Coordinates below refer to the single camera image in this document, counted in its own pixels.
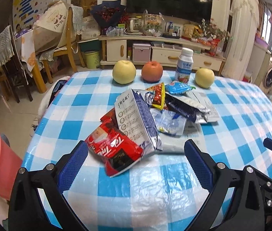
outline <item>tiled floor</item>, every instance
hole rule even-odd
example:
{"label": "tiled floor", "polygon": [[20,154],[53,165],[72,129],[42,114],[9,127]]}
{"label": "tiled floor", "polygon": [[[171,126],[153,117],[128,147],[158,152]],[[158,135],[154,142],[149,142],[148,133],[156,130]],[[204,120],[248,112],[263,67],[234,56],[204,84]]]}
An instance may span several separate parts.
{"label": "tiled floor", "polygon": [[[78,66],[78,71],[87,71],[87,68]],[[63,72],[58,72],[53,80],[56,81],[66,75],[71,76],[72,69],[65,69]],[[46,84],[47,89],[52,87],[52,84]],[[17,91],[20,97],[20,103],[17,103],[13,97],[7,102],[9,108],[5,105],[0,96],[0,133],[5,134],[10,142],[11,148],[21,158],[24,157],[27,147],[31,140],[29,135],[32,122],[38,113],[38,108],[44,94],[40,94],[34,86],[31,88],[33,101],[30,102],[24,88],[19,88]]]}

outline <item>checkered tablecloth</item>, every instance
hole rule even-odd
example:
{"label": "checkered tablecloth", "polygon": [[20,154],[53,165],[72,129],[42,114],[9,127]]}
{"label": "checkered tablecloth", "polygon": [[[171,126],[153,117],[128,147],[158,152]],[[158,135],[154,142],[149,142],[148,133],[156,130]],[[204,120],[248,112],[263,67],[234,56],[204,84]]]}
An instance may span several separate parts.
{"label": "checkered tablecloth", "polygon": [[[118,85],[112,70],[76,73],[56,96],[31,140],[23,165],[43,169],[71,152],[113,108],[116,97],[128,88],[144,89],[141,80]],[[169,83],[174,72],[164,71],[161,82]],[[194,84],[194,74],[190,79]],[[272,178],[272,151],[263,146],[272,139],[272,104],[255,85],[216,77],[204,91],[221,116],[202,125],[206,149],[216,162],[233,169],[250,164]],[[225,213],[228,191],[215,224]],[[40,191],[53,224],[59,225]],[[208,191],[202,189],[184,155],[158,154],[143,159],[127,172],[109,178],[103,164],[91,154],[64,196],[89,230],[184,230],[202,206]]]}

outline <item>pink case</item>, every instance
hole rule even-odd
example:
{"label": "pink case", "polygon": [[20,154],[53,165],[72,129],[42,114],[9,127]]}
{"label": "pink case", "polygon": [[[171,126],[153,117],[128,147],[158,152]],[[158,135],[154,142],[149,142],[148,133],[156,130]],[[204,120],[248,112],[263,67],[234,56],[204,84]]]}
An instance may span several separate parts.
{"label": "pink case", "polygon": [[133,44],[133,62],[148,62],[151,58],[150,44]]}

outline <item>white bottle cap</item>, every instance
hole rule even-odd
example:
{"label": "white bottle cap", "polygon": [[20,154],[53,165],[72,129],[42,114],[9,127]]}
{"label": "white bottle cap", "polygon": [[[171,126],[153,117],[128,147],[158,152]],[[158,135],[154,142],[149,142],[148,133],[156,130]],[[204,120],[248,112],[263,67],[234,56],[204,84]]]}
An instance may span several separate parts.
{"label": "white bottle cap", "polygon": [[193,50],[188,48],[182,48],[181,55],[193,56]]}

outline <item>metal screw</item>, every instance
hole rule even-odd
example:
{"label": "metal screw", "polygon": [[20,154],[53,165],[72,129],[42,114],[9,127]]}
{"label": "metal screw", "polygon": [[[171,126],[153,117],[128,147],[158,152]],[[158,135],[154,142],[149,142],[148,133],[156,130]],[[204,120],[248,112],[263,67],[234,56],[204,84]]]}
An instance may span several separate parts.
{"label": "metal screw", "polygon": [[226,167],[226,165],[222,162],[217,163],[217,167],[220,169],[224,169]]}
{"label": "metal screw", "polygon": [[52,170],[54,168],[54,164],[50,163],[46,165],[47,170]]}
{"label": "metal screw", "polygon": [[25,173],[25,168],[24,168],[24,167],[21,167],[21,168],[18,170],[18,172],[19,172],[20,174]]}
{"label": "metal screw", "polygon": [[252,173],[254,171],[251,167],[247,167],[246,170],[247,170],[248,173]]}

